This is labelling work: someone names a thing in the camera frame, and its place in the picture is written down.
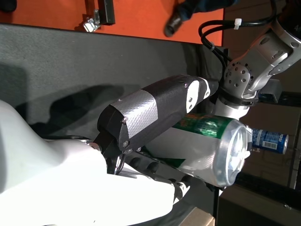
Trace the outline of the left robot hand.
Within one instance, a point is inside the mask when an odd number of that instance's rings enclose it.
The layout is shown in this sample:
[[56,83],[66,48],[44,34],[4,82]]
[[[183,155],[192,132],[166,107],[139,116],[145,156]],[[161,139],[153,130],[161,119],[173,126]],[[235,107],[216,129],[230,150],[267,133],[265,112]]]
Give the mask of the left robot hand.
[[222,96],[218,96],[214,107],[214,115],[239,120],[248,113],[249,109],[249,106],[237,105]]

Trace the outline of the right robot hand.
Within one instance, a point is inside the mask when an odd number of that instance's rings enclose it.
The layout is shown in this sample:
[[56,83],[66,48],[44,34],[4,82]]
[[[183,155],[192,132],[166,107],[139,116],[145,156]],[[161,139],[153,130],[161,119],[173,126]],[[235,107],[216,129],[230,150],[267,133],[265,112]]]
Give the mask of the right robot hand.
[[1,225],[129,226],[168,214],[189,187],[138,172],[125,157],[217,88],[217,82],[188,75],[160,80],[107,106],[91,142],[42,139],[1,101]]

